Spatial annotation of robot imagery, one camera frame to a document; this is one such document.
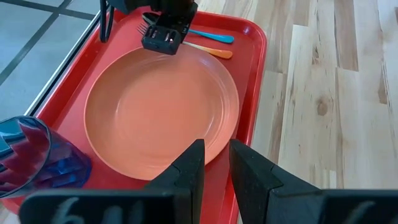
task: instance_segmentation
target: red tray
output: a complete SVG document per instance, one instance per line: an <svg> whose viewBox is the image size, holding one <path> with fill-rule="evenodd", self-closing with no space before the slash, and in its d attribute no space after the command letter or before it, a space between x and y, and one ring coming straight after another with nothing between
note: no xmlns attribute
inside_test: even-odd
<svg viewBox="0 0 398 224"><path fill-rule="evenodd" d="M128 16L116 11L107 44L99 41L99 30L96 29L37 114L38 118L91 157L93 170L84 186L86 189L139 189L146 183L121 175L101 162L88 143L83 124L86 97L98 75L118 57L141 46L141 35L136 27L142 22L141 14L144 11L148 11L148 8L135 10ZM263 31L244 19L205 12L197 13L191 28L235 37L230 45L191 34L185 40L233 51L232 59L220 59L220 62L234 78L241 102L241 115L234 137L250 145L266 56L267 39ZM236 223L238 205L229 174L227 148L205 170L201 223ZM8 209L17 212L22 200L12 198L4 199L3 202Z"/></svg>

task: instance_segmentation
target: gray tile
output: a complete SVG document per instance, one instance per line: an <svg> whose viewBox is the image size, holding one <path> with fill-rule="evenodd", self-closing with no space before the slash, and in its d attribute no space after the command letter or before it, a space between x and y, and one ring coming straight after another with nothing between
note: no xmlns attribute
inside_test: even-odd
<svg viewBox="0 0 398 224"><path fill-rule="evenodd" d="M97 12L100 10L100 0L73 0L67 9L97 14Z"/></svg>
<svg viewBox="0 0 398 224"><path fill-rule="evenodd" d="M0 2L0 73L50 17L50 12Z"/></svg>
<svg viewBox="0 0 398 224"><path fill-rule="evenodd" d="M0 86L0 120L25 113L90 22L60 16Z"/></svg>
<svg viewBox="0 0 398 224"><path fill-rule="evenodd" d="M30 1L34 3L45 4L48 6L55 6L55 7L58 7L63 2L63 0L25 0L25 1Z"/></svg>

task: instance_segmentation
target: orange plate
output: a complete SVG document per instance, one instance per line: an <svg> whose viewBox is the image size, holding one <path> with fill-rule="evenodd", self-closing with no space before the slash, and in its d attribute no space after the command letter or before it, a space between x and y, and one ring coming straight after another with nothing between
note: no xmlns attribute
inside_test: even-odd
<svg viewBox="0 0 398 224"><path fill-rule="evenodd" d="M238 115L234 80L213 56L187 45L174 56L139 48L95 81L85 128L110 168L152 180L195 139L205 139L209 163L231 138Z"/></svg>

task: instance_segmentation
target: plastic cup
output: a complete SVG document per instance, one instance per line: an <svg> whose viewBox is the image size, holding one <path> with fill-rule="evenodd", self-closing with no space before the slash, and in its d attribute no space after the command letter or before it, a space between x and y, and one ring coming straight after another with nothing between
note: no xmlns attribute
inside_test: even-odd
<svg viewBox="0 0 398 224"><path fill-rule="evenodd" d="M0 198L82 187L90 172L88 156L43 121L18 116L0 122Z"/></svg>

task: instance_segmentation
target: tile floor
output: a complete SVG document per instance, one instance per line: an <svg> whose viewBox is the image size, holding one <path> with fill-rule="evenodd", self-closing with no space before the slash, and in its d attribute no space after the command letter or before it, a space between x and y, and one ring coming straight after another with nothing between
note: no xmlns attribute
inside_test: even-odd
<svg viewBox="0 0 398 224"><path fill-rule="evenodd" d="M0 0L0 120L25 113L99 8L99 0Z"/></svg>

